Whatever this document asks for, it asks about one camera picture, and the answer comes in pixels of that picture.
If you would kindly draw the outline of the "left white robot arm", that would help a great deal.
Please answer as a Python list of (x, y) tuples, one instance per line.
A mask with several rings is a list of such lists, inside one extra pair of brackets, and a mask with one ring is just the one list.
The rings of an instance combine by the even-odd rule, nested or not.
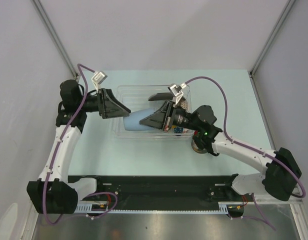
[(99, 200), (105, 188), (94, 177), (68, 181), (75, 147), (83, 133), (88, 113), (97, 112), (102, 119), (127, 117), (131, 110), (119, 102), (111, 89), (85, 92), (75, 80), (60, 85), (55, 138), (48, 160), (36, 181), (29, 181), (27, 194), (40, 214), (73, 214), (78, 202), (90, 196)]

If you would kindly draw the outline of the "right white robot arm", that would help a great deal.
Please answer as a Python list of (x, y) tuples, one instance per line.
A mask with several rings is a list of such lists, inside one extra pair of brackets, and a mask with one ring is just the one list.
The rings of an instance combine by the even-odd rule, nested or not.
[(230, 136), (225, 128), (215, 126), (216, 120), (209, 105), (201, 105), (190, 113), (171, 101), (165, 101), (157, 110), (142, 112), (139, 124), (165, 132), (172, 126), (196, 131), (192, 137), (196, 151), (215, 157), (227, 155), (257, 170), (258, 174), (236, 175), (224, 188), (225, 196), (231, 201), (244, 194), (253, 194), (256, 189), (280, 201), (295, 196), (293, 191), (301, 185), (302, 172), (288, 149), (263, 149), (242, 142)]

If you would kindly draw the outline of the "light blue plastic cup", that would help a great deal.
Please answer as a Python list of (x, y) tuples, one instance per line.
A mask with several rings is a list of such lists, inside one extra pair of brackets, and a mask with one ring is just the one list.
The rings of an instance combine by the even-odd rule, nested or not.
[(151, 131), (152, 127), (140, 124), (140, 121), (147, 118), (155, 111), (154, 108), (147, 108), (131, 112), (129, 116), (123, 118), (123, 125), (126, 131), (139, 132), (139, 131)]

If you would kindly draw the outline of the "pink patterned bowl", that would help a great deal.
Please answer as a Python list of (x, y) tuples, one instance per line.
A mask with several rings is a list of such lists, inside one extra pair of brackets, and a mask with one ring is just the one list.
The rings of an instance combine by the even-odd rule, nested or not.
[(183, 110), (185, 110), (186, 112), (189, 112), (189, 103), (188, 101), (185, 99), (185, 98), (182, 98), (178, 104), (177, 104), (178, 107), (182, 108)]

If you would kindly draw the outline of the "clear plastic dish rack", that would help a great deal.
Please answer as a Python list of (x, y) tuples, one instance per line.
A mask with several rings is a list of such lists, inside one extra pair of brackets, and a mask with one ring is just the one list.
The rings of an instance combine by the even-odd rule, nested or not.
[[(168, 92), (167, 85), (121, 85), (117, 88), (116, 99), (128, 107), (132, 113), (148, 108), (153, 108), (156, 111), (164, 101), (148, 101), (148, 98), (156, 93)], [(188, 133), (176, 136), (172, 132), (172, 128), (167, 132), (155, 128), (148, 131), (126, 131), (122, 117), (112, 121), (112, 129), (117, 138), (129, 140), (187, 140), (194, 134), (194, 131), (189, 129)]]

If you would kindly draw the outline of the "black floral square plate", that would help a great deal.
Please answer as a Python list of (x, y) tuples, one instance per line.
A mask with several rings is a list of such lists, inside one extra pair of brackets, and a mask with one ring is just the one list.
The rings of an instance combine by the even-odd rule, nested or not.
[(160, 92), (160, 93), (155, 93), (151, 95), (148, 98), (148, 101), (153, 102), (153, 101), (171, 101), (173, 99), (173, 95), (170, 92)]

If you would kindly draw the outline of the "blue triangle patterned bowl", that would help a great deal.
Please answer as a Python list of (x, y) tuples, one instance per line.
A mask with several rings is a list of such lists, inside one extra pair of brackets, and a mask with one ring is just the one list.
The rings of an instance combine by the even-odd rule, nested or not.
[(184, 128), (184, 127), (180, 127), (180, 126), (172, 126), (172, 132), (176, 135), (176, 136), (182, 136), (184, 134), (188, 133), (188, 129)]

